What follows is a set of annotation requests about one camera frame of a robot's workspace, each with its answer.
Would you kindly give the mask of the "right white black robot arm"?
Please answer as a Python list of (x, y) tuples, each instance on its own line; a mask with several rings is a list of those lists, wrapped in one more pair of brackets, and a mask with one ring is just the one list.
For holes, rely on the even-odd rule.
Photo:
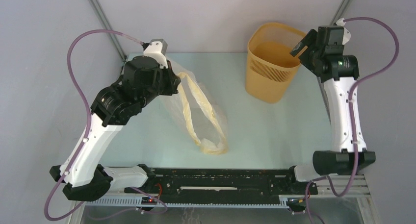
[(320, 26), (290, 52), (323, 84), (332, 129), (331, 150), (315, 151), (311, 164), (294, 166), (294, 175), (285, 180), (290, 193), (303, 190), (305, 181), (329, 174), (355, 174), (376, 161), (376, 153), (367, 150), (362, 135), (358, 90), (351, 90), (359, 78), (359, 65), (355, 56), (343, 53), (348, 38), (350, 34), (342, 26)]

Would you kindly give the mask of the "translucent white yellow trash bag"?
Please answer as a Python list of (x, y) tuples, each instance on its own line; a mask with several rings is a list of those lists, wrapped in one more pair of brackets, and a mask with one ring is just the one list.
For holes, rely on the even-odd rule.
[(171, 66), (181, 83), (177, 94), (161, 97), (163, 106), (202, 153), (227, 153), (228, 124), (222, 109), (192, 71), (174, 61)]

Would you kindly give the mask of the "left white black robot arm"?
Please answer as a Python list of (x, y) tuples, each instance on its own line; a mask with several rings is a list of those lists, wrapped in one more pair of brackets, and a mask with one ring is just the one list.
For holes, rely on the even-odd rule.
[(134, 187), (143, 193), (155, 187), (155, 174), (144, 164), (112, 168), (100, 159), (115, 135), (158, 96), (178, 93), (180, 78), (170, 61), (159, 64), (154, 58), (137, 56), (128, 61), (124, 73), (99, 91), (91, 105), (88, 136), (81, 138), (68, 161), (53, 166), (50, 174), (64, 184), (68, 200), (95, 201), (108, 191)]

